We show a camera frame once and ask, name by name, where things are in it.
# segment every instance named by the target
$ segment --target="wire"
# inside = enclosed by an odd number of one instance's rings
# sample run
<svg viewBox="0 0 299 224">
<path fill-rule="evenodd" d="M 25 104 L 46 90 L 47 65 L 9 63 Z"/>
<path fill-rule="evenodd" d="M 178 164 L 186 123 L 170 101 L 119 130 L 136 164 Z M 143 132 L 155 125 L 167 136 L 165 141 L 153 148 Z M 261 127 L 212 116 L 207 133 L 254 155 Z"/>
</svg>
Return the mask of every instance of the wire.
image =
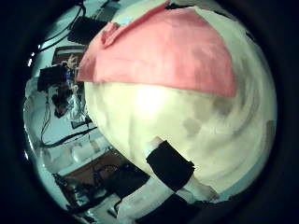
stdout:
<svg viewBox="0 0 299 224">
<path fill-rule="evenodd" d="M 49 40 L 54 39 L 58 35 L 62 34 L 65 30 L 67 30 L 68 28 L 70 28 L 71 26 L 73 26 L 73 24 L 75 23 L 76 19 L 78 18 L 79 13 L 81 12 L 81 10 L 82 10 L 82 7 L 79 8 L 79 10 L 78 10 L 77 15 L 75 16 L 75 18 L 61 32 L 59 32 L 58 34 L 56 34 L 56 35 L 54 35 L 52 37 L 49 37 L 48 39 L 45 39 L 44 43 L 47 42 L 47 41 L 49 41 Z"/>
<path fill-rule="evenodd" d="M 89 129 L 89 130 L 85 130 L 85 131 L 83 131 L 83 132 L 70 134 L 70 135 L 68 135 L 68 136 L 62 138 L 61 140 L 59 140 L 59 141 L 57 141 L 57 142 L 55 142 L 55 143 L 52 143 L 52 144 L 48 144 L 48 145 L 47 145 L 47 144 L 45 144 L 43 141 L 41 141 L 40 144 L 41 144 L 42 147 L 57 147 L 57 146 L 61 145 L 63 142 L 65 142 L 65 141 L 68 140 L 68 139 L 71 139 L 71 138 L 73 138 L 73 137 L 75 137 L 75 136 L 77 136 L 77 135 L 86 134 L 86 133 L 91 132 L 92 130 L 94 130 L 94 129 L 96 129 L 96 128 L 97 128 L 97 127 L 94 127 L 94 128 Z"/>
<path fill-rule="evenodd" d="M 83 4 L 78 4 L 78 5 L 83 9 L 83 15 L 81 16 L 81 20 L 82 20 L 82 18 L 85 17 L 85 15 L 86 15 L 86 7 L 85 7 Z M 45 48 L 43 48 L 43 49 L 39 49 L 39 50 L 37 51 L 36 54 L 38 54 L 38 53 L 40 53 L 40 52 L 42 52 L 42 51 L 45 51 L 46 49 L 50 49 L 50 48 L 52 48 L 53 46 L 55 46 L 55 45 L 57 45 L 58 43 L 60 43 L 61 41 L 63 41 L 63 40 L 64 40 L 66 37 L 68 37 L 69 34 L 72 32 L 72 29 L 74 28 L 73 26 L 71 27 L 71 31 L 68 32 L 67 35 L 64 35 L 62 38 L 60 38 L 60 39 L 57 40 L 56 42 L 52 43 L 51 45 L 49 45 L 49 46 L 47 46 L 47 47 L 45 47 Z"/>
<path fill-rule="evenodd" d="M 44 115 L 43 124 L 41 128 L 41 134 L 40 134 L 41 142 L 43 142 L 43 136 L 46 130 L 49 128 L 49 125 L 50 125 L 50 104 L 49 104 L 49 93 L 46 92 L 46 110 L 45 110 L 45 115 Z"/>
</svg>

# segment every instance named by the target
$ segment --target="pink cloth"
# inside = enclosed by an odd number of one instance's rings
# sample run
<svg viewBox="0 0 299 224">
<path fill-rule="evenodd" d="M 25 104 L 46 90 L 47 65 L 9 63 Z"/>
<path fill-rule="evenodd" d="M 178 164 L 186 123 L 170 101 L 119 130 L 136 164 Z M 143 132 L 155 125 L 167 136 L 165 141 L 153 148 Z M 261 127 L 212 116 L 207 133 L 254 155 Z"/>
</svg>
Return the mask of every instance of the pink cloth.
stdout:
<svg viewBox="0 0 299 224">
<path fill-rule="evenodd" d="M 232 59 L 221 36 L 194 10 L 165 10 L 167 4 L 124 26 L 109 23 L 84 54 L 78 80 L 234 97 Z"/>
</svg>

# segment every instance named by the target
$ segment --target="hand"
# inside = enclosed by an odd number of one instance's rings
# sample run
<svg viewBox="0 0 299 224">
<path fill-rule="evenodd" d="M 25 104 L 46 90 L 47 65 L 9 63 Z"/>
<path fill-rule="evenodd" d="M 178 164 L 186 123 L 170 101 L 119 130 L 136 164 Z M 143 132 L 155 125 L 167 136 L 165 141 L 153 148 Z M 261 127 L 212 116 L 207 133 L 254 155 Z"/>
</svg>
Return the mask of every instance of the hand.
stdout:
<svg viewBox="0 0 299 224">
<path fill-rule="evenodd" d="M 78 63 L 78 56 L 74 56 L 73 54 L 71 54 L 71 56 L 69 56 L 67 60 L 67 67 L 69 67 L 70 69 L 74 69 L 77 63 Z"/>
<path fill-rule="evenodd" d="M 78 85 L 73 85 L 72 87 L 73 93 L 77 93 L 78 91 Z"/>
</svg>

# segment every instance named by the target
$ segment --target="white sleeve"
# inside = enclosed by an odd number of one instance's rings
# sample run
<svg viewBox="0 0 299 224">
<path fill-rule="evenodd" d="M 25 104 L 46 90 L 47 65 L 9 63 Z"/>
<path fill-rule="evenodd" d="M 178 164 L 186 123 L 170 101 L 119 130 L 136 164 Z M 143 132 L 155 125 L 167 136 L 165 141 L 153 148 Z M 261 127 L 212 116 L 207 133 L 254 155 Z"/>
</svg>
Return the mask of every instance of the white sleeve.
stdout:
<svg viewBox="0 0 299 224">
<path fill-rule="evenodd" d="M 81 104 L 79 98 L 75 94 L 73 94 L 68 103 L 69 109 L 64 115 L 64 119 L 67 121 L 84 121 L 85 117 L 83 116 L 81 111 Z"/>
</svg>

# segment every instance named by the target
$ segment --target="black cuff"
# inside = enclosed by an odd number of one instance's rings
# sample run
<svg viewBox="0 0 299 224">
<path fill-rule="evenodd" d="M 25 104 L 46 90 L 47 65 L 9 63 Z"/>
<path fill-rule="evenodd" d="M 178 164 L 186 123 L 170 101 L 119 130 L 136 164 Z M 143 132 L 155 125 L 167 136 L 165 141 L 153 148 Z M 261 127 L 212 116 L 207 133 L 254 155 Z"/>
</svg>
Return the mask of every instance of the black cuff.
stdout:
<svg viewBox="0 0 299 224">
<path fill-rule="evenodd" d="M 147 162 L 153 173 L 173 191 L 184 187 L 195 169 L 194 164 L 186 161 L 167 141 L 149 154 Z"/>
</svg>

